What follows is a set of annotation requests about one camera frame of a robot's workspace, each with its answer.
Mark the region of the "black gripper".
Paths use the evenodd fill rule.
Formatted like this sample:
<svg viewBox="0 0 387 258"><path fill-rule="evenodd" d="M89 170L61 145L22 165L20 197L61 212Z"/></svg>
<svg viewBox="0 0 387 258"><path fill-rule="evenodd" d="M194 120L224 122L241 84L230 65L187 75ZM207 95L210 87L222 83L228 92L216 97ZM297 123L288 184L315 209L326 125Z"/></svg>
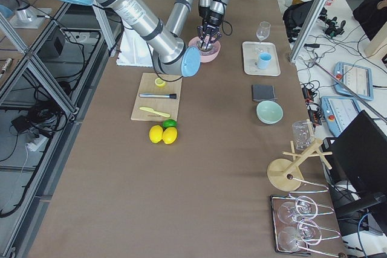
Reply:
<svg viewBox="0 0 387 258"><path fill-rule="evenodd" d="M198 48L200 50L210 50L213 44L218 41L222 34L220 33L220 25L222 24L223 16L219 13L209 13L202 20L202 25L198 27Z"/></svg>

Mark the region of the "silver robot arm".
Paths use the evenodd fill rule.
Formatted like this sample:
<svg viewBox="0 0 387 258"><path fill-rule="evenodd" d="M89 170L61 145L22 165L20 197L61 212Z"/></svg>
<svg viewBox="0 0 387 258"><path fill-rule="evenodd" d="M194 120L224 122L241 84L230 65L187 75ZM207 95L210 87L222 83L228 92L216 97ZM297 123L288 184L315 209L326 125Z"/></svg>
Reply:
<svg viewBox="0 0 387 258"><path fill-rule="evenodd" d="M166 24L153 14L142 0L61 0L79 5L92 5L97 1L102 7L113 9L154 49L155 71L194 76L200 68L200 51L187 46L179 35L193 0L175 0ZM214 42L220 37L225 6L229 0L201 0L200 15L203 19L198 33L203 41Z"/></svg>
<svg viewBox="0 0 387 258"><path fill-rule="evenodd" d="M193 2L194 0L175 0L166 23L166 28L172 34L178 36L182 32ZM220 26L223 24L228 3L229 0L199 0L198 11L202 23L197 32L202 41L212 44L221 38Z"/></svg>

